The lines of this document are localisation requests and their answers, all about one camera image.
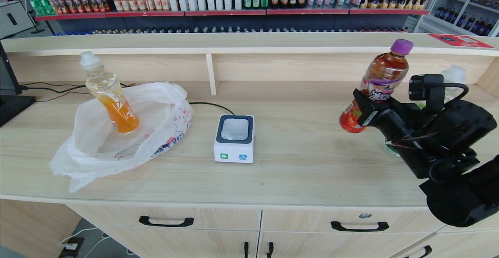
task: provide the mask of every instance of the orange juice bottle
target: orange juice bottle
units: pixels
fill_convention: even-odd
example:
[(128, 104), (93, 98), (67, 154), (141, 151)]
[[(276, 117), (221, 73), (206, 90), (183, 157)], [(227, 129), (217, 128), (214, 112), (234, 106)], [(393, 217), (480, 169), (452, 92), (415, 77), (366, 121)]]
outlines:
[(90, 51), (81, 54), (80, 64), (87, 72), (87, 88), (104, 105), (116, 131), (121, 134), (134, 132), (139, 127), (139, 118), (123, 95), (116, 75)]

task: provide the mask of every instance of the white bottle cap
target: white bottle cap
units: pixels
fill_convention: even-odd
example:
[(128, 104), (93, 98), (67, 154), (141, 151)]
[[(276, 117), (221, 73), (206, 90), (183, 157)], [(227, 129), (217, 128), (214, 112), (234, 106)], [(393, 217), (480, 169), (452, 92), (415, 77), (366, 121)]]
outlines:
[(80, 64), (84, 70), (91, 71), (102, 66), (100, 58), (95, 56), (91, 51), (82, 52)]

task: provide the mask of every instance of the orange liquid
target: orange liquid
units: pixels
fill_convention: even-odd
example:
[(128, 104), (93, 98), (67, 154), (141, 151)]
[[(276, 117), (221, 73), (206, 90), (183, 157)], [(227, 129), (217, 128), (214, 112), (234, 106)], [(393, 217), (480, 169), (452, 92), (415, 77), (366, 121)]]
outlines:
[(106, 94), (99, 94), (97, 98), (106, 107), (117, 132), (128, 133), (139, 126), (139, 118), (132, 111), (123, 93), (116, 96), (116, 101)]

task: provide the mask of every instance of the floor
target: floor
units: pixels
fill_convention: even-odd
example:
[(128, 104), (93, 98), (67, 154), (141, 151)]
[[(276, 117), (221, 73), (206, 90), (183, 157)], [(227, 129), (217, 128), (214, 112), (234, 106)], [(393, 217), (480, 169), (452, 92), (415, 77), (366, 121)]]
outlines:
[[(94, 228), (91, 223), (82, 219), (73, 234), (79, 232), (82, 229)], [(139, 258), (135, 254), (128, 254), (127, 249), (121, 244), (116, 242), (111, 237), (101, 241), (99, 244), (96, 243), (102, 240), (102, 231), (99, 229), (83, 231), (78, 237), (85, 239), (83, 242), (78, 255), (75, 258)], [(11, 251), (5, 247), (0, 247), (0, 257), (1, 258), (28, 258), (17, 252)]]

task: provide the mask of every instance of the counter top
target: counter top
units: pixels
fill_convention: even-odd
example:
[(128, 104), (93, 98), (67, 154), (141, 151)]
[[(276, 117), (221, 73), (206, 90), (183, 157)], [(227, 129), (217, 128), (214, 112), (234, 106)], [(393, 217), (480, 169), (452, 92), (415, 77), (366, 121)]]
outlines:
[(414, 43), (411, 54), (499, 56), (499, 38), (474, 36), (494, 49), (452, 47), (418, 33), (182, 33), (77, 35), (6, 39), (7, 53), (27, 56), (95, 54), (381, 53), (397, 38)]
[[(169, 152), (132, 171), (99, 178), (70, 194), (68, 177), (52, 176), (49, 162), (73, 130), (75, 111), (90, 95), (38, 102), (0, 129), (0, 197), (52, 203), (134, 205), (424, 207), (425, 196), (398, 157), (386, 155), (382, 134), (350, 134), (338, 124), (358, 82), (180, 82), (188, 100), (218, 103), (255, 116), (255, 162), (217, 163), (213, 140), (220, 114), (193, 105), (185, 137)], [(407, 84), (395, 91), (405, 98)], [(30, 90), (39, 100), (55, 97)], [(499, 118), (499, 101), (474, 85), (465, 97)], [(473, 148), (486, 162), (497, 154), (499, 130)]]

